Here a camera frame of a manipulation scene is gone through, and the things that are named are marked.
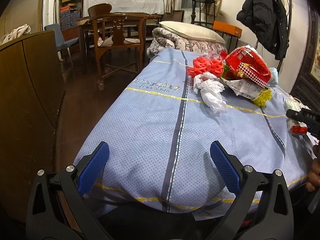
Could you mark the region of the person right hand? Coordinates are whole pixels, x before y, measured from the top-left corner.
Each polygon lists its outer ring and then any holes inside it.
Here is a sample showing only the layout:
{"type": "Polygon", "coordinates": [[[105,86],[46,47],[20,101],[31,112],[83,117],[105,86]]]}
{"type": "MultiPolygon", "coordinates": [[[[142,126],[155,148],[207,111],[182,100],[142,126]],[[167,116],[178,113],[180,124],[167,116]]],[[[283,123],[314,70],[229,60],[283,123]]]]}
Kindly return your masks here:
{"type": "Polygon", "coordinates": [[[315,191],[320,185],[320,165],[318,158],[313,159],[311,170],[308,172],[308,180],[306,182],[306,189],[309,192],[315,191]]]}

